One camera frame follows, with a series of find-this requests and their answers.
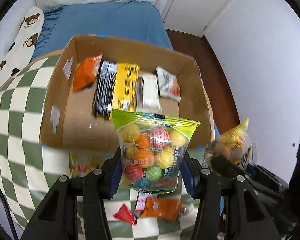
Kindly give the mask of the yellow chips bag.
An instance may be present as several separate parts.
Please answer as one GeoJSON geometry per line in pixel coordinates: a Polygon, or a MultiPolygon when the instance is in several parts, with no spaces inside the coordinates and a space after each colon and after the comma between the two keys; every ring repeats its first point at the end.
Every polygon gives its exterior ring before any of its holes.
{"type": "Polygon", "coordinates": [[[245,170],[251,153],[248,126],[249,119],[245,118],[241,124],[211,141],[203,152],[202,167],[211,169],[213,158],[221,155],[234,165],[245,170]]]}

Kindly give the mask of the small white snack pack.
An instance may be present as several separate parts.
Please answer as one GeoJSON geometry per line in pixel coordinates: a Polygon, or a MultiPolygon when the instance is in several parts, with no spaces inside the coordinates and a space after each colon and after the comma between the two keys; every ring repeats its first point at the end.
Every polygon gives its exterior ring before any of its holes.
{"type": "Polygon", "coordinates": [[[187,216],[194,210],[194,204],[193,203],[183,203],[180,208],[179,215],[181,216],[187,216]]]}

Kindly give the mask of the panda yellow snack bag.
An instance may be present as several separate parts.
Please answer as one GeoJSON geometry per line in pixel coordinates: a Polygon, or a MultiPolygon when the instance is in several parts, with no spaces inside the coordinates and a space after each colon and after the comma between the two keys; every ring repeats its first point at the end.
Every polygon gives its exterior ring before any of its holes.
{"type": "Polygon", "coordinates": [[[75,153],[70,152],[71,171],[70,178],[85,177],[91,171],[99,168],[102,163],[102,159],[95,154],[90,153],[75,153]]]}

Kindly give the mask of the small red snack pack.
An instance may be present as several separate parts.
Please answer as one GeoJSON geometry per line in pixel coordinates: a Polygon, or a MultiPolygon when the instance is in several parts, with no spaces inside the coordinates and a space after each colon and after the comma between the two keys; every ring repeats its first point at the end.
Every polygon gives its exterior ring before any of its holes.
{"type": "Polygon", "coordinates": [[[137,216],[134,215],[125,204],[122,204],[113,217],[130,225],[136,225],[138,221],[137,216]]]}

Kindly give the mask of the orange snack pack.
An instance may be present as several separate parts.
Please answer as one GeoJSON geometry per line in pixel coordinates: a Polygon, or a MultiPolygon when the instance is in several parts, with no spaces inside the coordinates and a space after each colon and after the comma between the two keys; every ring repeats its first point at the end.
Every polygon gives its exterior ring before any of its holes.
{"type": "Polygon", "coordinates": [[[101,60],[102,54],[87,57],[79,64],[74,74],[73,93],[83,90],[95,82],[101,60]]]}
{"type": "Polygon", "coordinates": [[[174,222],[179,216],[183,202],[177,199],[149,197],[145,201],[145,208],[141,217],[156,217],[174,222]]]}

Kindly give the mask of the colourful candy balls bag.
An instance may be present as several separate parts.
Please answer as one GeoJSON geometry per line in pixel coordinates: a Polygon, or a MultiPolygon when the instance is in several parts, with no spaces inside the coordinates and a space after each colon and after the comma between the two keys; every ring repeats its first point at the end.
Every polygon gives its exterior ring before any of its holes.
{"type": "Polygon", "coordinates": [[[200,122],[168,115],[114,109],[121,185],[147,193],[176,190],[184,155],[200,122]]]}

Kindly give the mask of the red white stick pack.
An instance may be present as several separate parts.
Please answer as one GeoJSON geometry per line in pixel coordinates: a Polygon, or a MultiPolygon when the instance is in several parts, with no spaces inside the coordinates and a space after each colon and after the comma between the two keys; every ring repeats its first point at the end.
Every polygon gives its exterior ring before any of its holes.
{"type": "Polygon", "coordinates": [[[145,209],[146,200],[148,198],[156,198],[157,194],[139,192],[136,200],[135,211],[141,212],[145,209]]]}

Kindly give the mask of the white cookie snack bag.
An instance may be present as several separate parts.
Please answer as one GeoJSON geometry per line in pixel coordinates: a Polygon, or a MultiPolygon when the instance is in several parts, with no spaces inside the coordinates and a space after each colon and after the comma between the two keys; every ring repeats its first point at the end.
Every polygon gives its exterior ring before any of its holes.
{"type": "Polygon", "coordinates": [[[157,66],[156,71],[159,95],[163,98],[169,98],[176,102],[180,102],[180,87],[177,82],[177,77],[159,66],[157,66]]]}

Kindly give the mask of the white wafer snack pack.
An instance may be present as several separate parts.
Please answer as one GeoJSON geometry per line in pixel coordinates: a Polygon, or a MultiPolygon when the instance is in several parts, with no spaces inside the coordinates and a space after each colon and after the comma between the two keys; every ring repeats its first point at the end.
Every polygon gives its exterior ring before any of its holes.
{"type": "Polygon", "coordinates": [[[139,72],[136,85],[136,111],[162,113],[159,102],[158,80],[152,73],[139,72]]]}

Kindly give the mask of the black long snack pack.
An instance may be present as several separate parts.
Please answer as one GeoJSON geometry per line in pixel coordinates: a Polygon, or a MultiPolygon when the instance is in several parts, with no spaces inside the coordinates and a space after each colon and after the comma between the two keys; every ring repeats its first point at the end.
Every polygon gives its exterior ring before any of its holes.
{"type": "Polygon", "coordinates": [[[93,100],[92,114],[94,116],[102,116],[106,119],[110,118],[116,73],[116,63],[106,60],[102,61],[101,69],[97,76],[97,88],[93,100]]]}

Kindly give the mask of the yellow long snack pack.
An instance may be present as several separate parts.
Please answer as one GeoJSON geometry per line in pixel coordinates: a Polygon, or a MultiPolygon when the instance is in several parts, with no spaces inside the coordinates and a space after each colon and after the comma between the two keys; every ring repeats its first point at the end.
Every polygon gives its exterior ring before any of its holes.
{"type": "Polygon", "coordinates": [[[111,114],[113,109],[135,112],[139,70],[140,67],[137,64],[117,64],[111,114]]]}

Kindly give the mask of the green white checkered mat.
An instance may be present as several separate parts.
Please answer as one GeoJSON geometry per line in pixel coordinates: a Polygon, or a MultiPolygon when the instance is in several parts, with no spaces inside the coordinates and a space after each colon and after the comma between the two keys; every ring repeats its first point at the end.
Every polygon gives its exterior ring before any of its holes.
{"type": "MultiPolygon", "coordinates": [[[[70,173],[67,151],[39,143],[46,88],[59,58],[56,53],[25,67],[0,89],[0,189],[21,228],[58,177],[70,173]]],[[[135,206],[137,195],[121,188],[105,202],[114,239],[190,239],[197,211],[175,222],[142,218],[135,226],[115,219],[122,204],[135,206]]]]}

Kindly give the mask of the white door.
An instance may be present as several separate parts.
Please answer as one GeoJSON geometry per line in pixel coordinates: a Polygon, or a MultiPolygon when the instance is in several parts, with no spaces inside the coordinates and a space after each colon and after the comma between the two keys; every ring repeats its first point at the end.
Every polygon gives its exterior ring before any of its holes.
{"type": "Polygon", "coordinates": [[[168,0],[162,12],[165,28],[202,37],[232,0],[168,0]]]}

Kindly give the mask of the bear print long pillow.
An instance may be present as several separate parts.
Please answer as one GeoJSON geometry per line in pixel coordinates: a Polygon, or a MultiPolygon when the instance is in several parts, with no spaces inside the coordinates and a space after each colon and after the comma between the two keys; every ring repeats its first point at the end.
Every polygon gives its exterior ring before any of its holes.
{"type": "Polygon", "coordinates": [[[15,40],[0,63],[0,87],[29,64],[43,24],[43,11],[38,7],[32,7],[24,16],[15,40]]]}

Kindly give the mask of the blue bed sheet mattress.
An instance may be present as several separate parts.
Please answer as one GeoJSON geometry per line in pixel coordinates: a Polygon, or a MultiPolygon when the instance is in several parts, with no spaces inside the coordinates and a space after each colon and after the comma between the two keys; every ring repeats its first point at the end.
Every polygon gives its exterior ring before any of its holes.
{"type": "Polygon", "coordinates": [[[172,48],[160,13],[149,2],[59,5],[44,10],[32,59],[63,49],[77,35],[119,37],[172,48]]]}

